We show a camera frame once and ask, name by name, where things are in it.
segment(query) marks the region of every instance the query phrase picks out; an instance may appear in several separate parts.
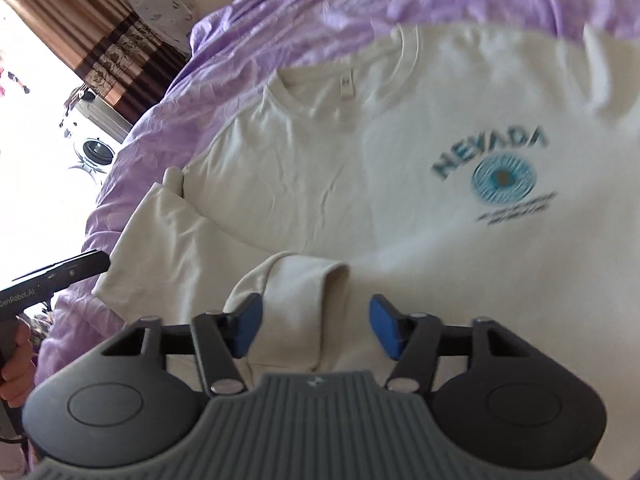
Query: blue gripper pad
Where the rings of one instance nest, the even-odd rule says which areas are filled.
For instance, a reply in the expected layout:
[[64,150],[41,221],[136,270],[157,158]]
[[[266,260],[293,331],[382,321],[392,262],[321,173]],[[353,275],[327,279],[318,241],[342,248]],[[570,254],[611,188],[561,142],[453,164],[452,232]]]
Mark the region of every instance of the blue gripper pad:
[[227,341],[227,347],[234,359],[240,359],[249,351],[262,323],[262,297],[250,294],[232,317],[237,323],[237,331],[233,339]]
[[386,355],[394,361],[400,358],[406,345],[401,338],[399,319],[394,315],[397,313],[395,307],[387,303],[383,296],[377,294],[371,298],[369,323]]

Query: black handheld device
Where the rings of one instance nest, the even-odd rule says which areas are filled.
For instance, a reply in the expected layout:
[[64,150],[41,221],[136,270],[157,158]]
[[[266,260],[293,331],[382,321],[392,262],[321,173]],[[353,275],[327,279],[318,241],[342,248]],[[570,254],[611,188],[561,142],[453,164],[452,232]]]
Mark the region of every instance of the black handheld device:
[[[75,282],[109,269],[109,256],[103,251],[87,251],[73,258],[34,270],[16,278],[0,290],[0,369],[15,351],[15,331],[23,311],[39,303],[47,303],[54,293]],[[5,400],[0,408],[0,436],[5,440],[22,441],[20,408],[10,408]]]

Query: cable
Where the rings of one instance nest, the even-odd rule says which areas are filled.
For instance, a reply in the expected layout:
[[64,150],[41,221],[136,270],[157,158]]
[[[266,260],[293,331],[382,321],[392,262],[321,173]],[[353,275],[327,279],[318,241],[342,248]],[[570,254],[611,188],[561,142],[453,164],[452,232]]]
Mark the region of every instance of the cable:
[[24,444],[25,442],[27,442],[27,436],[25,434],[23,434],[20,438],[14,438],[13,440],[8,439],[8,438],[2,438],[0,436],[0,442],[2,442],[3,444]]

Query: metal rivet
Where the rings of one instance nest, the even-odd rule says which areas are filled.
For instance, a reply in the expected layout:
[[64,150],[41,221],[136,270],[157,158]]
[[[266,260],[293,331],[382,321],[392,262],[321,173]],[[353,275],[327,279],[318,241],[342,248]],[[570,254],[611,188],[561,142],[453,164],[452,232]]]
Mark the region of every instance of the metal rivet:
[[211,385],[211,391],[218,395],[235,395],[244,390],[244,384],[235,379],[219,379]]
[[395,394],[412,394],[420,389],[420,383],[409,377],[396,377],[386,384],[386,389]]

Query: washing machine door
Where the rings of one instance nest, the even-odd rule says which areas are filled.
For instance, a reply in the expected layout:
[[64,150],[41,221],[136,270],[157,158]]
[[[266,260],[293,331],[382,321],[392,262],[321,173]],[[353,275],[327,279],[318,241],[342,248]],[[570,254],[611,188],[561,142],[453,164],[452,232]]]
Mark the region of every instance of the washing machine door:
[[100,139],[85,139],[82,143],[82,153],[97,166],[108,166],[115,158],[115,152]]

